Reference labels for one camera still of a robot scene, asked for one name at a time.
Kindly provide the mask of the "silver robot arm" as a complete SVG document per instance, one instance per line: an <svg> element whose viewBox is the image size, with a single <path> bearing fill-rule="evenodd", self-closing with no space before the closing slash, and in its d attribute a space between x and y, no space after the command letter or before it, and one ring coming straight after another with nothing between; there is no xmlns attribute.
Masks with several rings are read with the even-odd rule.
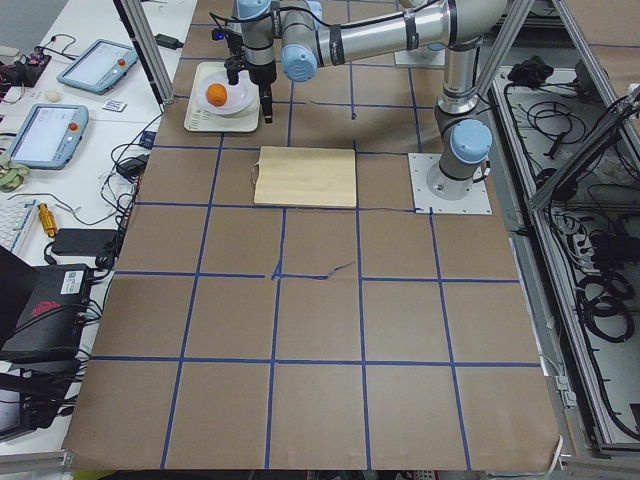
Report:
<svg viewBox="0 0 640 480"><path fill-rule="evenodd" d="M315 45L322 6L318 1L238 1L236 13L242 37L239 67L257 86L264 120L271 123L271 86L277 79L274 44L281 42L282 69L290 80L312 79L322 66Z"/></svg>
<svg viewBox="0 0 640 480"><path fill-rule="evenodd" d="M272 12L273 32L282 41L283 70L298 82L313 78L324 66L443 46L443 86L436 107L444 146L439 170L461 182L473 177L491 147L488 128L468 115L478 102L483 36L505 7L504 1L428 1L392 14L325 26L309 6L291 4Z"/></svg>

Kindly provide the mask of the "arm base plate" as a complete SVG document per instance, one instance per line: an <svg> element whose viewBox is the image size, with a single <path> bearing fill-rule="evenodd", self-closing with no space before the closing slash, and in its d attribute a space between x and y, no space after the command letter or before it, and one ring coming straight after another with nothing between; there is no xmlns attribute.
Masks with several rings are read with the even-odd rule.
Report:
<svg viewBox="0 0 640 480"><path fill-rule="evenodd" d="M409 153L414 210L419 214L491 215L482 167L467 180L452 180L440 170L441 155Z"/></svg>
<svg viewBox="0 0 640 480"><path fill-rule="evenodd" d="M442 44L430 44L414 50L403 50L394 54L396 67L443 70L446 47Z"/></svg>

